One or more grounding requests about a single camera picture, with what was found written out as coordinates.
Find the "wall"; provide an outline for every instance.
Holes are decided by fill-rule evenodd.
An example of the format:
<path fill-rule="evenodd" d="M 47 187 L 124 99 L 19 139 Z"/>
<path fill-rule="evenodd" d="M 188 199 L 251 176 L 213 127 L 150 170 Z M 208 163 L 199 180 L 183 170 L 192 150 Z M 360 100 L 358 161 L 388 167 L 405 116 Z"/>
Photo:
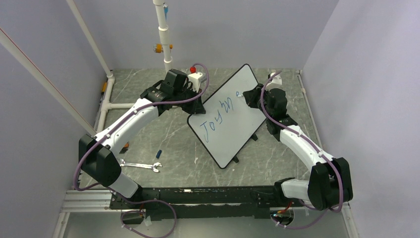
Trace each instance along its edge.
<path fill-rule="evenodd" d="M 361 237 L 420 237 L 420 2 L 341 0 L 304 67 L 326 149 L 350 162 Z"/>
<path fill-rule="evenodd" d="M 338 0 L 168 0 L 174 67 L 303 68 Z M 163 68 L 152 0 L 76 0 L 112 68 Z"/>
<path fill-rule="evenodd" d="M 1 1 L 0 27 L 94 122 L 106 80 L 65 1 Z M 83 128 L 0 45 L 0 237 L 51 237 Z"/>

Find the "white board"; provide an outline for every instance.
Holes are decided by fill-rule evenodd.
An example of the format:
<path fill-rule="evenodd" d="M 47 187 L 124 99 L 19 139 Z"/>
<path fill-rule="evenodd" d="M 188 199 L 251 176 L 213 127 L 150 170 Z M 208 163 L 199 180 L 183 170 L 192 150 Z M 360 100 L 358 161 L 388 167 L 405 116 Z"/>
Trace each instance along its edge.
<path fill-rule="evenodd" d="M 245 64 L 203 103 L 206 114 L 187 118 L 188 125 L 221 169 L 226 168 L 265 120 L 259 109 L 248 107 L 244 97 L 238 97 L 257 84 L 251 67 Z"/>

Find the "metal wrench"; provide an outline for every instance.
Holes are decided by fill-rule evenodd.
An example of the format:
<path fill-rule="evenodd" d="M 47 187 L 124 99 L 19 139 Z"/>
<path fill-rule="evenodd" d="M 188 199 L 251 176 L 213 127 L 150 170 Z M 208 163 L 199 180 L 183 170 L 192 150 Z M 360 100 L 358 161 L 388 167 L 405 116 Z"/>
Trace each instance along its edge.
<path fill-rule="evenodd" d="M 159 173 L 159 170 L 157 169 L 158 166 L 163 167 L 161 163 L 157 162 L 154 163 L 152 165 L 146 165 L 146 164 L 137 164 L 137 163 L 128 163 L 125 162 L 125 160 L 118 158 L 118 163 L 121 167 L 138 167 L 138 168 L 143 168 L 143 169 L 151 169 L 153 170 L 153 172 L 155 173 Z"/>

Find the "black whiteboard frame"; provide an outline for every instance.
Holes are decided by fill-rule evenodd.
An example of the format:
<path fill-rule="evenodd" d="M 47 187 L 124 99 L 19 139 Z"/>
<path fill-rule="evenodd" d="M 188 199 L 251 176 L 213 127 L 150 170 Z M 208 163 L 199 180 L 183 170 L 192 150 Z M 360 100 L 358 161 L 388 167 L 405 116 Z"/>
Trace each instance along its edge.
<path fill-rule="evenodd" d="M 258 80 L 257 80 L 257 77 L 255 77 L 255 74 L 254 74 L 254 71 L 252 70 L 252 68 L 251 68 L 251 66 L 249 65 L 249 64 L 244 64 L 243 66 L 241 66 L 236 72 L 234 72 L 233 73 L 233 75 L 232 76 L 230 76 L 220 87 L 218 87 L 217 89 L 216 89 L 216 91 L 214 92 L 214 93 L 212 93 L 204 102 L 203 102 L 203 105 L 207 102 L 207 100 L 209 100 L 216 92 L 218 92 L 219 91 L 219 89 L 221 89 L 227 82 L 229 82 L 229 80 L 231 79 L 231 78 L 233 78 L 233 76 L 235 76 L 236 75 L 236 73 L 237 72 L 239 72 L 243 67 L 245 67 L 245 66 L 248 66 L 249 68 L 250 68 L 250 70 L 251 70 L 251 72 L 252 72 L 252 75 L 254 76 L 254 79 L 255 79 L 255 81 L 257 82 L 257 84 L 258 84 Z M 188 126 L 190 127 L 190 129 L 193 131 L 193 133 L 196 135 L 196 137 L 199 139 L 199 141 L 201 142 L 201 144 L 204 146 L 204 148 L 207 150 L 207 152 L 210 154 L 210 156 L 211 156 L 211 158 L 216 162 L 216 164 L 217 164 L 217 166 L 220 168 L 220 169 L 226 169 L 228 166 L 229 166 L 229 164 L 232 162 L 232 160 L 233 160 L 233 158 L 239 153 L 239 151 L 241 151 L 242 150 L 242 148 L 244 148 L 244 146 L 245 146 L 245 144 L 249 141 L 249 139 L 241 146 L 241 148 L 239 148 L 239 150 L 236 152 L 236 154 L 232 157 L 232 159 L 230 159 L 230 161 L 229 161 L 229 163 L 227 163 L 227 165 L 225 166 L 225 167 L 221 167 L 220 165 L 219 165 L 219 163 L 217 162 L 217 160 L 214 158 L 214 156 L 210 153 L 210 151 L 208 150 L 208 148 L 206 147 L 206 145 L 203 143 L 203 141 L 200 139 L 200 137 L 197 135 L 197 133 L 193 130 L 193 128 L 191 127 L 191 125 L 190 125 L 190 123 L 188 122 L 188 120 L 190 119 L 190 117 L 191 117 L 192 115 L 189 115 L 188 117 L 187 117 L 187 124 L 188 124 Z M 261 125 L 262 124 L 264 124 L 264 122 L 265 122 L 265 120 L 263 120 L 262 121 L 262 123 L 257 127 L 257 129 L 253 132 L 253 134 L 255 134 L 255 132 L 257 132 L 257 130 L 261 127 Z"/>

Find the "marble table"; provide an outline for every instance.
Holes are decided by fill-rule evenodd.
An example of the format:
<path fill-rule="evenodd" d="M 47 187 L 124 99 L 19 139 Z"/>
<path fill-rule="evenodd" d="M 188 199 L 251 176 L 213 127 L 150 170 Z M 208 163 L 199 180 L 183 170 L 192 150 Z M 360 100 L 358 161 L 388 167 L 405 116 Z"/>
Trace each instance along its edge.
<path fill-rule="evenodd" d="M 210 85 L 203 95 L 203 100 L 237 70 L 209 69 Z M 273 70 L 276 69 L 253 68 L 257 80 L 261 83 L 267 81 L 268 73 Z M 115 85 L 111 95 L 112 103 L 134 103 L 146 88 L 165 77 L 163 69 L 117 69 L 113 74 Z M 283 69 L 281 77 L 282 89 L 286 91 L 288 100 L 288 114 L 306 135 L 317 142 L 295 70 Z M 105 127 L 111 125 L 125 111 L 110 110 Z M 129 149 L 125 154 L 117 155 L 132 163 L 161 162 L 163 167 L 159 167 L 160 173 L 123 167 L 124 173 L 142 187 L 273 185 L 287 177 L 309 179 L 309 171 L 305 165 L 289 148 L 277 142 L 268 133 L 265 123 L 256 132 L 259 139 L 247 142 L 238 153 L 239 163 L 231 162 L 225 169 L 220 169 L 187 125 L 187 117 L 188 114 L 180 108 L 166 111 L 129 141 Z M 162 150 L 159 159 L 156 158 L 158 150 Z M 82 174 L 82 187 L 94 182 L 87 174 Z"/>

